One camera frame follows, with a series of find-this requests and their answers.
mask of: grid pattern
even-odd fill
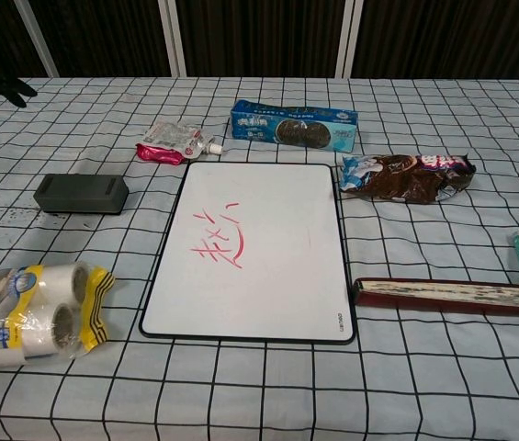
[[[142,162],[159,117],[201,125],[214,161],[320,163],[341,155],[231,138],[238,98],[354,108],[355,154],[465,154],[469,191],[430,206],[340,205],[356,277],[519,283],[519,81],[262,78],[30,80],[0,97],[0,267],[76,259],[118,278],[111,341],[83,358],[0,369],[0,439],[519,440],[519,317],[357,308],[347,346],[148,340],[143,297],[185,171]],[[45,173],[123,174],[119,216],[49,215]]]

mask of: red chinese character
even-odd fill
[[[238,205],[238,202],[232,202],[230,204],[226,204],[224,209],[228,210]],[[205,209],[202,210],[202,214],[195,213],[193,216],[195,218],[204,220],[209,226],[204,229],[208,235],[205,238],[200,239],[202,246],[197,248],[190,248],[190,251],[198,253],[203,258],[205,258],[206,255],[209,255],[214,262],[218,262],[218,258],[221,258],[222,260],[227,261],[229,264],[237,268],[242,268],[242,266],[237,262],[241,255],[243,255],[244,249],[244,237],[239,222],[231,216],[220,214],[219,217],[228,222],[226,227],[223,225],[221,228],[217,224],[217,221],[214,220],[214,218],[210,216]],[[220,246],[219,241],[223,242],[222,245],[225,246],[225,248]]]

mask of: cookie image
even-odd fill
[[[304,131],[304,145],[313,149],[322,149],[331,142],[331,133],[324,124],[311,122]]]
[[[418,164],[416,156],[406,154],[386,156],[380,162],[388,168],[390,173],[405,172]]]
[[[303,132],[306,124],[294,119],[285,119],[276,129],[277,140],[283,144],[303,145]]]

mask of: cookie package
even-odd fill
[[[345,157],[340,186],[373,198],[429,204],[467,188],[475,172],[466,155]]]
[[[238,140],[350,153],[357,112],[325,107],[278,107],[237,101],[231,110],[232,136]]]

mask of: whiteboard frame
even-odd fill
[[[349,313],[351,316],[351,333],[345,340],[326,340],[326,339],[298,339],[298,338],[261,338],[261,337],[240,337],[236,335],[200,335],[200,334],[156,334],[149,333],[145,331],[142,327],[143,321],[145,318],[145,313],[147,308],[149,307],[149,300],[152,295],[152,289],[155,285],[155,279],[157,278],[157,274],[159,273],[159,267],[161,266],[161,262],[164,257],[165,245],[167,244],[167,238],[169,234],[171,234],[172,227],[174,225],[175,214],[177,213],[177,207],[179,206],[179,201],[181,200],[182,190],[184,189],[184,185],[187,180],[187,175],[189,173],[190,166],[195,164],[196,162],[189,162],[187,165],[186,171],[184,172],[184,177],[182,178],[182,182],[179,185],[177,190],[177,194],[175,196],[174,205],[172,206],[171,214],[169,220],[167,222],[167,233],[164,234],[162,239],[160,250],[157,252],[157,263],[155,264],[154,271],[151,275],[149,292],[147,293],[147,299],[142,308],[141,318],[139,319],[139,331],[141,334],[147,338],[171,338],[171,339],[180,339],[180,340],[216,340],[216,341],[231,341],[231,342],[259,342],[259,343],[291,343],[291,344],[317,344],[317,345],[349,345],[353,340],[355,340],[356,332],[357,332],[357,318],[355,313],[355,303],[354,296],[352,290],[352,282],[351,277],[348,271],[348,259],[347,252],[345,248],[345,243],[343,240],[343,225],[341,223],[341,216],[339,211],[339,204],[341,203],[341,198],[339,196],[339,189],[337,185],[334,183],[334,174],[333,169],[328,164],[299,164],[299,163],[248,163],[248,162],[232,162],[228,164],[257,164],[257,165],[290,165],[290,166],[319,166],[326,167],[329,169],[331,176],[331,186],[333,187],[334,194],[334,209],[336,213],[336,221],[339,232],[339,244],[341,246],[341,256],[343,257],[343,270],[344,270],[344,279],[346,285],[347,292],[347,300],[349,302]]]

